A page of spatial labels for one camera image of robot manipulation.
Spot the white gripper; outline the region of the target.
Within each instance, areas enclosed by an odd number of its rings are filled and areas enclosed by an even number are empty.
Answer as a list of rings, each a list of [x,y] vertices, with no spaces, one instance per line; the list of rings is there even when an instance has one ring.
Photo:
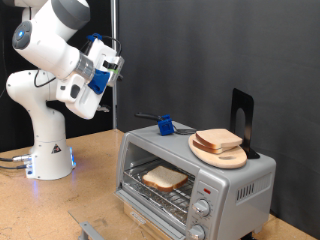
[[[117,75],[117,81],[122,81],[123,76]],[[110,112],[110,106],[99,105],[103,94],[95,93],[85,79],[73,74],[68,79],[59,80],[57,84],[56,98],[64,102],[66,107],[83,119],[92,119],[96,111]]]

